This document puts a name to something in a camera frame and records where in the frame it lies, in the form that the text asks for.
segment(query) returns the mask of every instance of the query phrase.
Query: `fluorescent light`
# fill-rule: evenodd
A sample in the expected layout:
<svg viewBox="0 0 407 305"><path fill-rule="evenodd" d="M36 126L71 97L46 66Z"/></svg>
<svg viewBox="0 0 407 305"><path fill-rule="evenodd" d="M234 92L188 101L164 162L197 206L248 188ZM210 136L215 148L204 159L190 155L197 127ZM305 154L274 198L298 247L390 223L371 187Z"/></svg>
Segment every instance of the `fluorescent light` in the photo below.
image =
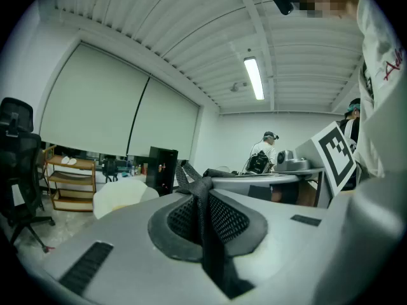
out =
<svg viewBox="0 0 407 305"><path fill-rule="evenodd" d="M244 65L246 66L247 73L249 74L256 99L265 99L265 94L263 93L263 84L261 83L261 77L256 58L245 58Z"/></svg>

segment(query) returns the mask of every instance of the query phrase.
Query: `cap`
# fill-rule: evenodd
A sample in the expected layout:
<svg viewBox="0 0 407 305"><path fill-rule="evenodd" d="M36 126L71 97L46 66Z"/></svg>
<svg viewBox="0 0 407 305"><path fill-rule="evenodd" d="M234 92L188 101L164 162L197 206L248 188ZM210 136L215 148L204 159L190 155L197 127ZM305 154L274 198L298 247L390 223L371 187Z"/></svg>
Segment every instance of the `cap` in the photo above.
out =
<svg viewBox="0 0 407 305"><path fill-rule="evenodd" d="M271 137L271 138L273 138L273 139L275 139L275 140L278 140L278 139L279 139L279 136L278 136L278 135L275 135L275 134L274 134L273 132L271 132L271 131L266 131L263 136L264 136L264 137Z"/></svg>

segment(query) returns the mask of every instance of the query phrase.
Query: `man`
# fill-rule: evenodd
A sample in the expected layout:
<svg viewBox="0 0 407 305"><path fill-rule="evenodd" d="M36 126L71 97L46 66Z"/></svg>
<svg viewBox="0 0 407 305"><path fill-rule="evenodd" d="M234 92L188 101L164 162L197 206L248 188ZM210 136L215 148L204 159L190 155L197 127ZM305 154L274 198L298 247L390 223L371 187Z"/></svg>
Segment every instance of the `man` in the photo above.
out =
<svg viewBox="0 0 407 305"><path fill-rule="evenodd" d="M339 128L348 141L349 146L357 145L357 139L359 137L359 120L361 117L361 99L355 98L350 102L348 111L345 113L345 119L343 119Z"/></svg>
<svg viewBox="0 0 407 305"><path fill-rule="evenodd" d="M334 15L341 18L349 15L357 20L364 35L362 50L365 64L359 72L360 130L354 157L369 176L383 177L382 164L372 141L363 130L363 123L405 78L405 50L373 0L291 1L297 8L307 10L315 17Z"/></svg>
<svg viewBox="0 0 407 305"><path fill-rule="evenodd" d="M274 142L279 138L278 135L275 135L273 132L267 131L263 136L263 141L254 145L250 156L260 153L263 151L270 161L270 168L276 164L277 152L274 148Z"/></svg>

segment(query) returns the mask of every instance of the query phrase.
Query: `black vent grille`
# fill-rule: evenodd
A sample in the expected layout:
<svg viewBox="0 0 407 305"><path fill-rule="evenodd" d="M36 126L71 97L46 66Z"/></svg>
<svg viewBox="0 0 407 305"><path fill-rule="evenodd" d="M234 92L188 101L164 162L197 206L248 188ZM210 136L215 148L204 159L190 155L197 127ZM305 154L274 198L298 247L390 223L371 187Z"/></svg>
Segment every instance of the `black vent grille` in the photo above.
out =
<svg viewBox="0 0 407 305"><path fill-rule="evenodd" d="M249 218L214 196L209 198L212 227L223 244L242 234Z"/></svg>
<svg viewBox="0 0 407 305"><path fill-rule="evenodd" d="M197 201L190 198L186 203L174 209L168 216L168 225L178 236L196 244L198 236L198 211Z"/></svg>

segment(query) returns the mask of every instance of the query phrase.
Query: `floor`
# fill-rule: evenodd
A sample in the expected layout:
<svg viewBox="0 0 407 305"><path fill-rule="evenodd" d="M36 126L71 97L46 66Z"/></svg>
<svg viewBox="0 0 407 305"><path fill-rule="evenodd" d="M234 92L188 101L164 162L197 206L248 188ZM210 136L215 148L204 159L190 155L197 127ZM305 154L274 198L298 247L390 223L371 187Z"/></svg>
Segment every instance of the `floor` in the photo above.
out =
<svg viewBox="0 0 407 305"><path fill-rule="evenodd" d="M45 210L38 208L37 216L51 216L55 221L55 226L43 222L33 224L32 228L47 247L57 248L61 243L96 221L92 212L54 210L50 197L45 192L42 194L42 200ZM9 227L7 220L2 215L0 215L0 227L10 240L14 229ZM27 228L23 229L14 245L17 247L19 257L25 257L38 263L42 263L52 252L51 249L48 253L44 253L41 245Z"/></svg>

